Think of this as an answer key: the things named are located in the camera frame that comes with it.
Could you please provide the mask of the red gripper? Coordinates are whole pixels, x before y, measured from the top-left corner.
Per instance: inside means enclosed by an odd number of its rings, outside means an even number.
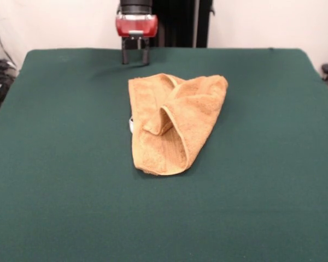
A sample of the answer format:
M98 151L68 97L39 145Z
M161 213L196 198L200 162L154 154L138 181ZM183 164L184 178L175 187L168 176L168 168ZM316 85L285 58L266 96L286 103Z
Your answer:
M158 18L156 15L123 15L115 18L117 33L121 39L122 64L128 64L127 50L131 47L128 43L132 36L145 37L142 39L142 61L144 65L150 62L150 39L155 37L158 30Z

